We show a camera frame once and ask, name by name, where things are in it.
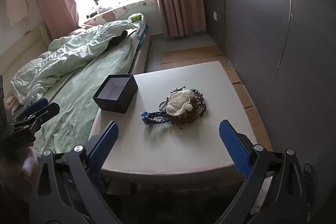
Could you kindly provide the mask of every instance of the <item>silver bolt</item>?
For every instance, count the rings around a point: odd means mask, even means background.
[[[80,152],[80,151],[83,150],[83,146],[82,146],[82,145],[77,145],[77,146],[75,146],[74,150],[75,150],[76,152]]]
[[[293,156],[295,153],[292,149],[287,149],[287,154]]]
[[[43,156],[49,156],[50,154],[51,154],[51,151],[49,149],[43,152]]]
[[[254,149],[257,150],[257,151],[259,151],[259,152],[262,151],[262,150],[264,150],[263,146],[260,145],[260,144],[256,144],[256,145],[254,146]]]

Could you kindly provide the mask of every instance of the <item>black box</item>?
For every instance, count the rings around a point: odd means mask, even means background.
[[[137,90],[133,75],[109,75],[93,99],[102,110],[125,114]]]

